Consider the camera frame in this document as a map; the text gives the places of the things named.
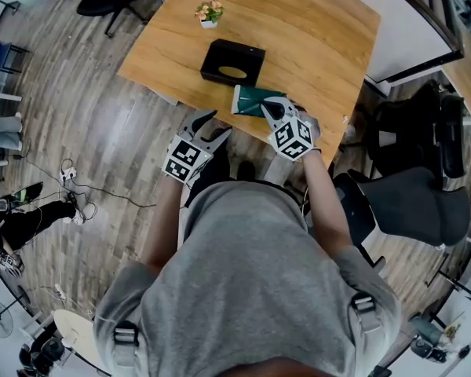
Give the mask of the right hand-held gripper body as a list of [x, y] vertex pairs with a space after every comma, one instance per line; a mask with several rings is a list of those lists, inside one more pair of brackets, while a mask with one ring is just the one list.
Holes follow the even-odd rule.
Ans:
[[316, 142], [321, 135], [319, 123], [308, 115], [287, 116], [268, 137], [268, 143], [276, 154], [292, 162], [317, 149]]

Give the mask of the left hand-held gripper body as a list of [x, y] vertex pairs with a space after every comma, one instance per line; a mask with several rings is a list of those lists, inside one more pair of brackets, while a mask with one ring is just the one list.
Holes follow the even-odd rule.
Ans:
[[176, 135], [168, 147], [162, 172], [187, 184], [204, 169], [212, 158], [211, 153]]

